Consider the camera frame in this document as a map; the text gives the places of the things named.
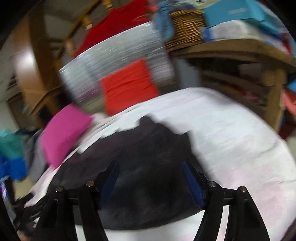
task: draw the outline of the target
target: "teal fabric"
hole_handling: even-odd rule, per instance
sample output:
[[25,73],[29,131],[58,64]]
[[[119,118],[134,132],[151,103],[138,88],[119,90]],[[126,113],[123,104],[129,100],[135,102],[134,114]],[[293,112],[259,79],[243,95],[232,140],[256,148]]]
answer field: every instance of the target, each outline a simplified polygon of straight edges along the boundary
[[24,143],[22,136],[4,129],[0,131],[0,152],[8,159],[24,156]]

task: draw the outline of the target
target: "black garment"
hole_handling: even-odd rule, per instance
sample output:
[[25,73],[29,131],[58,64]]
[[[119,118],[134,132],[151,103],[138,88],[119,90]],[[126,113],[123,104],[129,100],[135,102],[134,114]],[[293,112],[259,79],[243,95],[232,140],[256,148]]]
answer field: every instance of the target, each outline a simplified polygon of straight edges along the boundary
[[145,229],[200,211],[181,170],[181,164],[190,160],[204,173],[188,135],[174,134],[149,117],[142,117],[138,127],[99,139],[82,154],[71,156],[55,174],[48,193],[58,186],[73,189],[95,180],[113,160],[119,161],[120,173],[110,201],[99,211],[104,228]]

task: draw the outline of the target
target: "teal box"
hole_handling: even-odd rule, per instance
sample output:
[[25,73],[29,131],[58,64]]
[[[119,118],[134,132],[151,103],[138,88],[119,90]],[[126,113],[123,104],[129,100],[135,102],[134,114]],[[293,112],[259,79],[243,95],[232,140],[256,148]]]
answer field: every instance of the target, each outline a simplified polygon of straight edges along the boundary
[[231,20],[245,20],[280,35],[278,17],[255,0],[220,0],[204,9],[208,27]]

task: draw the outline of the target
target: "wicker basket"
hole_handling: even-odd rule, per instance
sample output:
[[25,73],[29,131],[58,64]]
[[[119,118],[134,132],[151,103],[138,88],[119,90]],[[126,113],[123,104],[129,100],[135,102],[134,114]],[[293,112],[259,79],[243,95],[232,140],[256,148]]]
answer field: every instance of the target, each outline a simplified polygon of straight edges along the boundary
[[200,28],[205,20],[200,10],[181,10],[170,13],[175,35],[165,43],[168,52],[204,42]]

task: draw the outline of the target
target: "white bed sheet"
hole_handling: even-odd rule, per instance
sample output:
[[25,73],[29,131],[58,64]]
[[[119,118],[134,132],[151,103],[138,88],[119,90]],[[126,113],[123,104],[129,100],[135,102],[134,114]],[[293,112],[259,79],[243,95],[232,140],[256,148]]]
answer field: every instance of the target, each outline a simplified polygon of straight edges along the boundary
[[[100,137],[131,129],[149,114],[173,132],[189,132],[193,153],[212,180],[222,187],[244,185],[254,199],[270,240],[279,241],[296,217],[296,165],[283,141],[262,119],[244,106],[207,88],[188,88],[134,105],[109,117],[95,118],[95,125],[81,138],[83,152]],[[46,192],[57,170],[49,168],[32,191],[35,204]],[[106,230],[110,241],[192,241],[203,212],[184,220],[140,231]],[[224,240],[228,207],[224,208],[217,240]],[[79,240],[85,240],[81,226]]]

